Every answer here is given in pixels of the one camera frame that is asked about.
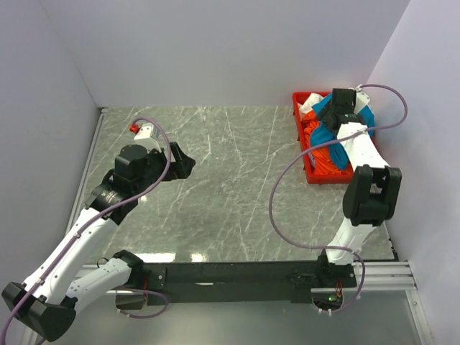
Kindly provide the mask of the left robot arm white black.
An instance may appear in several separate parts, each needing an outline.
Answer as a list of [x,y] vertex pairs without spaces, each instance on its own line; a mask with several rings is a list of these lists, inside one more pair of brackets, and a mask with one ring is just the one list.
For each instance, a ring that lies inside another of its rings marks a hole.
[[123,147],[53,253],[24,282],[10,282],[2,291],[12,316],[52,342],[105,292],[143,286],[144,262],[127,250],[117,252],[85,277],[76,275],[105,236],[137,207],[139,198],[162,181],[188,178],[195,164],[176,142],[168,150],[139,144]]

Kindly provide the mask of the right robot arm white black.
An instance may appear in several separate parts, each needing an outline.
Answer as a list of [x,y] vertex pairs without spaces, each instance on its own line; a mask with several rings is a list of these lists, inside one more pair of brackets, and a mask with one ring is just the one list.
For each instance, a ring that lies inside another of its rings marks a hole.
[[342,202],[344,219],[324,250],[328,261],[315,271],[316,280],[325,287],[340,279],[339,267],[351,264],[364,240],[392,218],[402,182],[401,170],[390,167],[375,147],[358,105],[357,91],[335,88],[317,115],[339,140],[353,169]]

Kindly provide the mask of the white t shirt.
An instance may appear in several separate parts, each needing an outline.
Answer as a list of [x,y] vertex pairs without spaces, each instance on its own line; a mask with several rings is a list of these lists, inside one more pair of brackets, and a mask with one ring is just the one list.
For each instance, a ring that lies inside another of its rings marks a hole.
[[329,94],[322,96],[319,93],[310,93],[303,103],[298,102],[298,109],[301,114],[313,112],[318,115],[328,101]]

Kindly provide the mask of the orange t shirt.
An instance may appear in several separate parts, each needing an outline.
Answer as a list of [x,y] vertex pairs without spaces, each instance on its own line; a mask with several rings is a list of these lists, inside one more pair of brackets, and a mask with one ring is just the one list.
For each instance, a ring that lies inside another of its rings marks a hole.
[[[317,120],[313,110],[304,114],[301,119],[303,137],[309,147],[334,139],[332,133]],[[340,144],[315,149],[308,153],[313,172],[318,175],[345,175],[352,171],[349,160]]]

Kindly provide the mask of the red plastic bin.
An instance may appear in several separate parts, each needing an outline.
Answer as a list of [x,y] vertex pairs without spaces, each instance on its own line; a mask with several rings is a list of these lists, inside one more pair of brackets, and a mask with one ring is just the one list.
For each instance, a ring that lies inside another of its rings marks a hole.
[[[298,102],[303,103],[307,99],[310,93],[315,93],[315,92],[311,92],[311,91],[295,92],[292,95],[294,116],[295,116],[295,121],[296,121],[297,129],[298,129],[298,141],[300,142],[300,147],[302,151],[305,151],[310,147],[306,144],[305,139],[303,137],[303,125],[301,123],[303,114],[299,112]],[[316,93],[319,93],[322,96],[329,94],[329,100],[331,98],[330,92],[316,92]],[[309,184],[347,184],[350,182],[352,175],[353,175],[353,169],[350,163],[349,163],[349,166],[352,169],[352,171],[345,175],[318,175],[318,174],[315,174],[313,172],[313,166],[310,162],[310,159],[308,158],[308,154],[303,157],[303,164],[304,164],[306,180]]]

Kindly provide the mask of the black base beam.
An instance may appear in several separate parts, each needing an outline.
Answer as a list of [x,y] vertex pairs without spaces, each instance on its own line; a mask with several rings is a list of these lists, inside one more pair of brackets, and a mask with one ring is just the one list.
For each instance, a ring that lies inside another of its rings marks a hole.
[[170,303],[288,300],[310,303],[317,288],[355,288],[353,267],[316,261],[147,263],[124,288],[162,293]]

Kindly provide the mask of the aluminium rail frame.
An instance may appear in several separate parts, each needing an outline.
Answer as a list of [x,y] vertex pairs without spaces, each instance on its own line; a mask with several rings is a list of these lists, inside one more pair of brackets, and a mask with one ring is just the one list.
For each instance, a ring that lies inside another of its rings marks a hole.
[[[139,125],[151,123],[157,128],[159,136],[163,135],[162,128],[151,119],[141,117],[135,119],[132,123],[138,123]],[[155,148],[157,150],[168,150],[170,143],[171,142],[168,142],[164,146],[160,146],[156,139],[150,139],[141,142],[134,141],[133,144],[142,145],[147,149]],[[327,246],[319,247],[320,254],[317,259],[324,259],[324,261],[328,263],[324,253]],[[365,262],[359,256],[358,252],[355,253],[354,256],[354,261],[350,265],[353,267],[357,282],[356,287],[338,287],[336,289],[317,288],[311,290],[311,303],[314,303],[320,312],[331,315],[343,311],[346,307],[349,307],[359,297],[361,291],[364,290],[412,290],[415,288],[415,280],[408,264],[404,262]],[[94,270],[96,269],[92,269],[87,274],[82,275],[80,269],[76,277],[85,277]],[[118,309],[122,314],[127,313],[132,298],[145,300],[150,305],[159,305],[162,309],[166,309],[169,304],[171,304],[165,295],[154,291],[139,290],[123,286],[115,287],[107,292],[110,291],[119,293],[119,298],[117,300]]]

